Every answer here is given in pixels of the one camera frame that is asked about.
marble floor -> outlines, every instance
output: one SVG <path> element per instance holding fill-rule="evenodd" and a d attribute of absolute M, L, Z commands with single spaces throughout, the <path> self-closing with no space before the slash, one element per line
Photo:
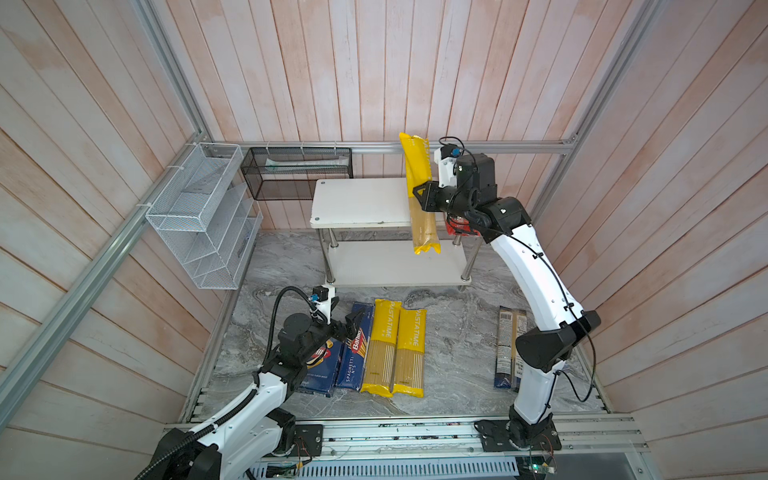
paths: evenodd
<path fill-rule="evenodd" d="M 339 240 L 388 240 L 410 238 L 410 232 L 338 232 Z M 475 239 L 465 242 L 465 251 Z M 284 286 L 310 291 L 323 282 L 323 258 L 314 233 L 259 233 L 253 258 L 243 282 L 231 323 L 224 335 L 220 355 L 196 416 L 208 417 L 226 405 L 250 384 L 250 373 L 260 366 L 269 331 L 274 297 Z M 528 303 L 506 265 L 483 246 L 472 271 L 472 284 L 458 287 L 343 288 L 334 310 L 341 318 L 355 301 L 376 298 L 401 300 L 408 309 L 427 309 L 425 396 L 417 399 L 395 394 L 391 399 L 369 393 L 336 389 L 333 396 L 294 393 L 283 407 L 300 419 L 424 416 L 507 415 L 515 400 L 510 390 L 493 388 L 498 307 L 527 309 Z M 291 313 L 304 311 L 306 304 L 293 294 L 280 302 L 277 329 Z M 574 356 L 568 371 L 580 395 L 589 378 Z M 597 392 L 580 403 L 568 382 L 555 386 L 555 412 L 599 412 L 603 408 Z"/>

wooden wall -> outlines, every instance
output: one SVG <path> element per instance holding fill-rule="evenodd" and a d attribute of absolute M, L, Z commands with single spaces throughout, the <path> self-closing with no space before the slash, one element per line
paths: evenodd
<path fill-rule="evenodd" d="M 641 0 L 154 0 L 217 140 L 569 138 Z M 497 155 L 529 207 L 558 155 Z M 402 155 L 355 156 L 402 177 Z M 307 228 L 311 201 L 267 201 Z"/>
<path fill-rule="evenodd" d="M 194 129 L 130 2 L 0 2 L 0 370 Z M 147 232 L 0 434 L 0 477 L 133 478 L 220 296 Z"/>
<path fill-rule="evenodd" d="M 767 26 L 669 2 L 537 225 L 665 478 L 768 476 Z"/>

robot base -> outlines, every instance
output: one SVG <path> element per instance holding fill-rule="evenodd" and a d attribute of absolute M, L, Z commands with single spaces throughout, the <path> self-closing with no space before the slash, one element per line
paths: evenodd
<path fill-rule="evenodd" d="M 520 425 L 513 419 L 507 420 L 478 420 L 475 429 L 480 433 L 483 452 L 513 452 L 515 450 L 551 449 L 561 450 L 560 436 L 552 422 L 552 414 L 536 425 L 524 425 L 527 432 L 520 430 Z"/>

barilla logo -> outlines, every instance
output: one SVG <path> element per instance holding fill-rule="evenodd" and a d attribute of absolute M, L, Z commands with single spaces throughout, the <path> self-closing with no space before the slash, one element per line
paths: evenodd
<path fill-rule="evenodd" d="M 360 351 L 360 340 L 362 339 L 362 329 L 357 330 L 357 336 L 355 337 L 355 341 L 352 342 L 352 345 L 349 346 L 349 348 L 354 352 L 358 353 Z"/>

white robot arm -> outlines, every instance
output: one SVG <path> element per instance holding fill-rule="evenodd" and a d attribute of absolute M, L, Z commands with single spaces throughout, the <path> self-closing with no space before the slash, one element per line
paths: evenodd
<path fill-rule="evenodd" d="M 439 180 L 417 186 L 415 196 L 423 210 L 469 220 L 471 231 L 480 233 L 509 267 L 536 322 L 536 328 L 515 343 L 524 365 L 508 429 L 510 441 L 525 449 L 548 428 L 551 416 L 546 415 L 557 375 L 576 344 L 600 325 L 600 317 L 585 312 L 565 288 L 520 202 L 496 196 L 493 159 L 474 155 L 463 145 L 441 144 L 434 153 Z"/>
<path fill-rule="evenodd" d="M 285 320 L 274 349 L 277 307 L 284 293 L 304 298 L 310 315 L 294 313 Z M 345 322 L 331 318 L 338 302 L 330 285 L 316 286 L 313 295 L 288 286 L 277 294 L 270 324 L 270 339 L 261 368 L 253 382 L 235 399 L 189 432 L 173 429 L 157 444 L 148 467 L 137 480 L 165 478 L 239 478 L 265 455 L 302 456 L 306 444 L 299 439 L 296 417 L 280 406 L 304 380 L 307 363 L 322 352 L 330 338 L 345 342 L 358 333 L 363 312 L 353 312 Z M 297 451 L 301 444 L 304 450 Z"/>

